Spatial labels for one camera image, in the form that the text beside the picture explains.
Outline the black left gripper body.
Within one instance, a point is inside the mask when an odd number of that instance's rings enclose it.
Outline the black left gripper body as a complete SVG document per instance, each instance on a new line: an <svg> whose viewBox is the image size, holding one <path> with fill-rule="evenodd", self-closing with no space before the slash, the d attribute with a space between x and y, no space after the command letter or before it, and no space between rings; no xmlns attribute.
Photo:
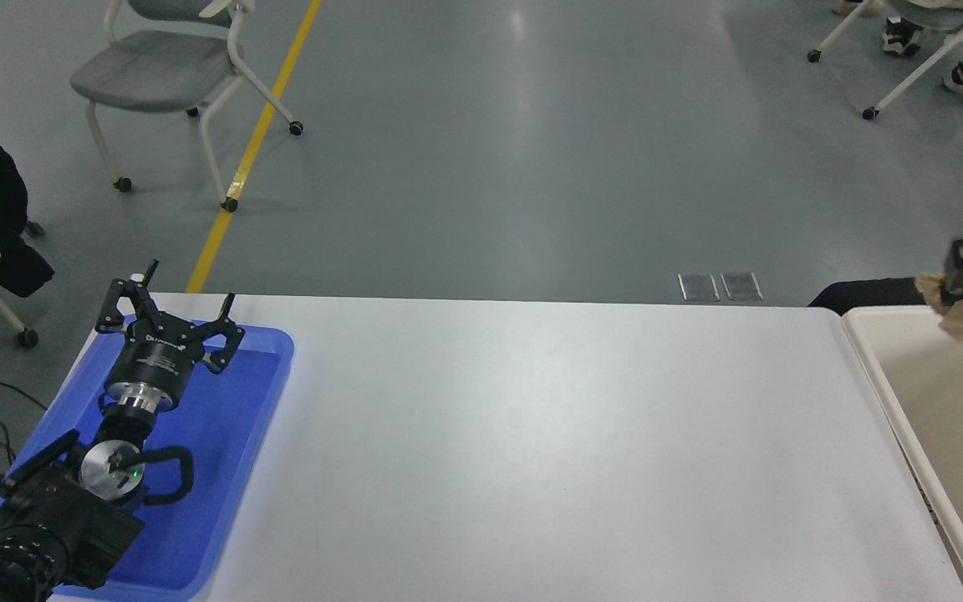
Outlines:
<svg viewBox="0 0 963 602"><path fill-rule="evenodd" d="M119 399L133 385L152 386L166 400L180 400L203 345L184 340L190 320L175 316L135 319L124 331L124 346L108 374L108 394Z"/></svg>

